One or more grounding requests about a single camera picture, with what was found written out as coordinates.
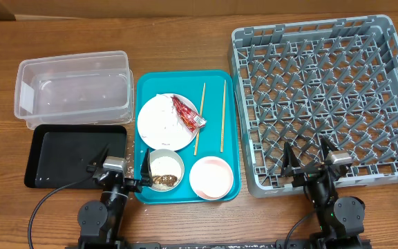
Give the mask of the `red snack wrapper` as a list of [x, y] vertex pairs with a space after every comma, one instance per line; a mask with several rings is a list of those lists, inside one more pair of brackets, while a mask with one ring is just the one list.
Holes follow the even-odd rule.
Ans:
[[202, 128], [206, 125], [206, 120], [199, 115], [196, 111], [189, 108], [184, 102], [182, 102], [176, 95], [171, 97], [174, 108], [184, 125], [191, 133], [196, 129]]

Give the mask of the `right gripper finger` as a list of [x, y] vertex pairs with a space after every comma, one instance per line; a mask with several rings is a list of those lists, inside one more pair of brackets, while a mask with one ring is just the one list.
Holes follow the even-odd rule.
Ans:
[[330, 139], [328, 139], [325, 136], [320, 137], [321, 141], [321, 150], [323, 153], [323, 159], [326, 163], [333, 163], [333, 152], [338, 151], [339, 149], [337, 148], [336, 145], [334, 145]]
[[303, 173], [300, 162], [295, 156], [292, 146], [289, 142], [285, 142], [283, 149], [283, 164], [281, 176], [298, 176]]

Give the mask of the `teal serving tray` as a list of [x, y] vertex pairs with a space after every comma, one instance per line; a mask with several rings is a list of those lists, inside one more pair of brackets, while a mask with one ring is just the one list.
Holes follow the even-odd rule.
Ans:
[[[223, 153], [221, 153], [220, 134], [224, 80], [227, 81], [225, 144]], [[204, 202], [204, 199], [193, 192], [189, 183], [189, 172], [193, 164], [205, 156], [216, 156], [229, 164], [233, 171], [234, 183], [229, 193], [222, 200], [230, 201], [234, 199], [240, 191], [241, 179], [235, 97], [230, 75], [222, 70], [147, 73], [137, 83], [135, 114], [138, 115], [139, 110], [148, 100], [163, 93], [182, 95], [190, 100], [196, 108], [200, 108], [201, 100], [204, 100], [203, 116], [207, 123], [200, 130], [198, 153], [196, 155], [193, 154], [195, 140], [178, 151], [186, 169], [186, 174], [179, 186], [168, 192], [157, 192], [145, 187], [141, 193], [135, 195], [136, 199], [149, 205]]]

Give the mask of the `rice and food scraps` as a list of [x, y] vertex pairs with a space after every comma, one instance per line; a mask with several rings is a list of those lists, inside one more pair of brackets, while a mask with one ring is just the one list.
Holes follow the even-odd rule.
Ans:
[[152, 189], [156, 191], [168, 191], [177, 186], [182, 178], [182, 166], [174, 158], [162, 156], [156, 158], [150, 164], [153, 177]]

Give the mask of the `pink bowl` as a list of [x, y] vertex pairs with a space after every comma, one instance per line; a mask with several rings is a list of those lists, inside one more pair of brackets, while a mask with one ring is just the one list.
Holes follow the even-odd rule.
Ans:
[[192, 166], [189, 183], [200, 198], [215, 201], [225, 197], [234, 183], [233, 171], [229, 164], [216, 156], [206, 156]]

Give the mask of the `grey dishwasher rack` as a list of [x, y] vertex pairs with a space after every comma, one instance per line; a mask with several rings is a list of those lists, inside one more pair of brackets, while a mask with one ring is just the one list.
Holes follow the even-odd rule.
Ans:
[[337, 187], [398, 183], [398, 34], [371, 15], [237, 28], [229, 49], [247, 188], [301, 193], [281, 176], [283, 146], [302, 165], [321, 139], [353, 164]]

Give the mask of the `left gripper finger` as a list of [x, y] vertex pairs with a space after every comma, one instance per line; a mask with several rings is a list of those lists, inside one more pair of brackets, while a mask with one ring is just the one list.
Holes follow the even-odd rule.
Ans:
[[99, 152], [89, 163], [89, 169], [102, 168], [103, 162], [106, 160], [109, 151], [109, 144], [105, 145], [104, 148]]
[[150, 166], [150, 151], [149, 149], [146, 150], [144, 155], [144, 160], [141, 164], [141, 180], [140, 184], [142, 186], [151, 187], [153, 185], [153, 177], [151, 173], [151, 166]]

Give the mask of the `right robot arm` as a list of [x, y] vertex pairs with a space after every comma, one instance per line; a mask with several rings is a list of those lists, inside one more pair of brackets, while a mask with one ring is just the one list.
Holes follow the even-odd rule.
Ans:
[[[362, 240], [365, 215], [364, 202], [354, 196], [340, 197], [334, 182], [345, 176], [352, 165], [351, 155], [338, 149], [330, 140], [321, 139], [323, 160], [301, 166], [289, 142], [284, 144], [282, 177], [292, 177], [293, 187], [302, 187], [314, 210], [300, 219], [288, 232], [278, 248], [371, 248]], [[321, 231], [306, 240], [292, 240], [292, 233], [302, 222], [316, 215]]]

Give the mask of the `grey bowl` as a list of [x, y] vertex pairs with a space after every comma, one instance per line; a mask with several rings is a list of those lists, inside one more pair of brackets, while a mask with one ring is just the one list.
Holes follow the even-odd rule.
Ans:
[[153, 179], [151, 189], [157, 192], [174, 190], [184, 176], [181, 157], [169, 149], [157, 149], [150, 153], [149, 159]]

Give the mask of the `right wooden chopstick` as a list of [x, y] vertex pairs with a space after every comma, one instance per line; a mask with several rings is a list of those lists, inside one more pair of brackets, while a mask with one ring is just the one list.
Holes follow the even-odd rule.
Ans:
[[225, 140], [225, 109], [226, 109], [226, 87], [227, 81], [224, 80], [223, 90], [222, 90], [222, 118], [221, 118], [221, 134], [220, 134], [220, 152], [223, 153], [224, 150], [224, 140]]

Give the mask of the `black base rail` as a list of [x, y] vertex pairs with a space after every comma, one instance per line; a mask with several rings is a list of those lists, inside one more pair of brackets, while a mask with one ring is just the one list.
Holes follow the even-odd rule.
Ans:
[[[284, 249], [285, 240], [276, 240], [273, 243], [190, 243], [190, 244], [160, 244], [160, 243], [127, 243], [119, 241], [116, 244], [103, 244], [103, 243], [82, 243], [79, 246], [68, 246], [65, 248], [79, 248], [79, 249]], [[304, 239], [295, 239], [288, 241], [286, 248], [291, 249], [304, 249], [304, 248], [316, 248], [310, 247], [310, 242]], [[347, 245], [347, 246], [331, 246], [327, 248], [359, 248], [358, 246]]]

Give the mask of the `white round plate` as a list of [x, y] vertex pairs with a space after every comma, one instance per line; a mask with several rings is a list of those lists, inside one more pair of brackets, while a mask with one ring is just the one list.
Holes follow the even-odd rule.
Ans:
[[157, 94], [148, 100], [139, 110], [136, 125], [142, 141], [152, 149], [178, 151], [196, 137], [197, 130], [190, 131], [179, 118], [171, 98], [173, 95], [197, 111], [190, 100], [174, 93]]

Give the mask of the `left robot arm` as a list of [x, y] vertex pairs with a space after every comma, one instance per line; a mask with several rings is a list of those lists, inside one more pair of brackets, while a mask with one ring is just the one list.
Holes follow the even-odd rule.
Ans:
[[79, 209], [81, 228], [78, 248], [131, 248], [119, 235], [126, 202], [131, 192], [140, 193], [153, 185], [150, 152], [146, 151], [139, 179], [127, 178], [125, 159], [109, 156], [105, 146], [86, 166], [94, 183], [103, 188], [100, 200], [89, 201]]

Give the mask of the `black plastic tray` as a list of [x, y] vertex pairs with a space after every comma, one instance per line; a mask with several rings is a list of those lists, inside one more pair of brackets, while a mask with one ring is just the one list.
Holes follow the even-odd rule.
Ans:
[[41, 124], [32, 136], [24, 185], [56, 189], [82, 180], [105, 148], [108, 156], [125, 157], [126, 143], [127, 130], [120, 125]]

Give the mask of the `clear plastic bin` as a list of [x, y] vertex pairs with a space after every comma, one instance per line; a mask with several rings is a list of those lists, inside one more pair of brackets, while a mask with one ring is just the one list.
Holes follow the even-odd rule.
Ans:
[[14, 115], [39, 125], [116, 125], [134, 117], [134, 82], [122, 50], [27, 59], [15, 83]]

